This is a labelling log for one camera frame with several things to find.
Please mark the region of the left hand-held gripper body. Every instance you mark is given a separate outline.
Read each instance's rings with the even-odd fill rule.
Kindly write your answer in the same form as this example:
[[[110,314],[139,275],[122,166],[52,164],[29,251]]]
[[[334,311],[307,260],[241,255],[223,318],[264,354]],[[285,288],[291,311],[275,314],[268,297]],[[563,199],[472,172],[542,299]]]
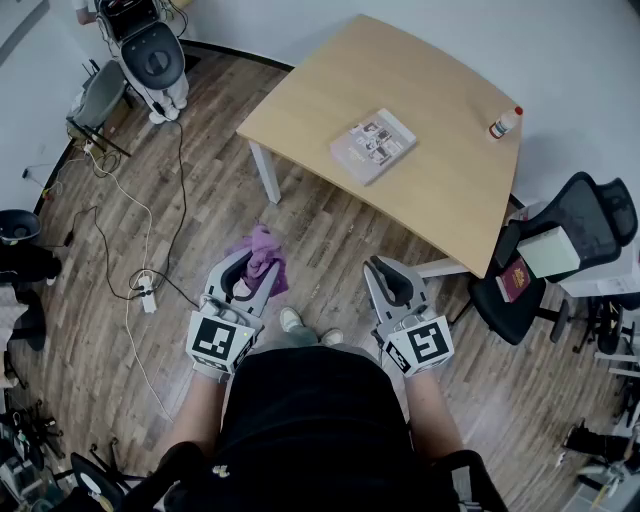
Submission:
[[[194,369],[232,375],[264,329],[260,316],[248,314],[230,303],[204,294],[200,309],[193,311],[186,338],[186,353]]]

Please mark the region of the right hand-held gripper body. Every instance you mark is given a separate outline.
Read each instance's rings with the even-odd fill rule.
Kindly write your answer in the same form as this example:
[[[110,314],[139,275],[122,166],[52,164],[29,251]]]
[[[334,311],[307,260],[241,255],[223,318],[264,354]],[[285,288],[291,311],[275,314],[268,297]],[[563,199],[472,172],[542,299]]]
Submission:
[[[438,316],[431,306],[382,322],[372,334],[404,377],[437,367],[454,355],[446,317]]]

